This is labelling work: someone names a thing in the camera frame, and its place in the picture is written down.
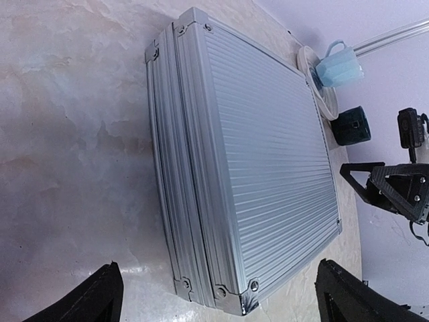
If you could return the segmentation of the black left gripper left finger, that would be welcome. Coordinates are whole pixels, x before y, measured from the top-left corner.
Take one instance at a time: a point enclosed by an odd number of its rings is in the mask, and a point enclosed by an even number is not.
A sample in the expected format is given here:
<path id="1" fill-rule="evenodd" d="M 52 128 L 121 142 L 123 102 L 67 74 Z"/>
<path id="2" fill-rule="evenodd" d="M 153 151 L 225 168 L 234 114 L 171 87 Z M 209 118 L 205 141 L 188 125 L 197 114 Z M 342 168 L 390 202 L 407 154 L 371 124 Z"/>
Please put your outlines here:
<path id="1" fill-rule="evenodd" d="M 123 279 L 116 262 L 101 266 L 59 301 L 27 321 L 119 321 Z"/>

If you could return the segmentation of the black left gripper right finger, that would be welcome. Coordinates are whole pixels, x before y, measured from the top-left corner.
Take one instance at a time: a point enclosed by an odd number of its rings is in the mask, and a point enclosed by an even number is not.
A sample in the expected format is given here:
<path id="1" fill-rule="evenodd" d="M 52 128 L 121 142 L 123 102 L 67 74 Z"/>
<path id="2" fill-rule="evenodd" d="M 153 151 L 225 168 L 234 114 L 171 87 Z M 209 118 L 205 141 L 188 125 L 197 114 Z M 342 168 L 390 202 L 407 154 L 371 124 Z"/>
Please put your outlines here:
<path id="1" fill-rule="evenodd" d="M 315 289 L 321 321 L 427 321 L 411 306 L 381 296 L 333 260 L 320 261 Z"/>

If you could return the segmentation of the aluminium poker case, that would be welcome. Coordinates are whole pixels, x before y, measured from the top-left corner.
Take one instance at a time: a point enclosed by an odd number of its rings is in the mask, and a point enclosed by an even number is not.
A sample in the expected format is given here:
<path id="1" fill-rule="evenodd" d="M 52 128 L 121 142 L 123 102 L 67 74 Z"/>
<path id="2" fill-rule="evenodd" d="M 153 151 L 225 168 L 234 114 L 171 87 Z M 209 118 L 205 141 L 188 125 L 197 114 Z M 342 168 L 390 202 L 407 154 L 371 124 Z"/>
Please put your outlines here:
<path id="1" fill-rule="evenodd" d="M 342 231 L 304 74 L 192 7 L 145 53 L 176 293 L 246 316 Z"/>

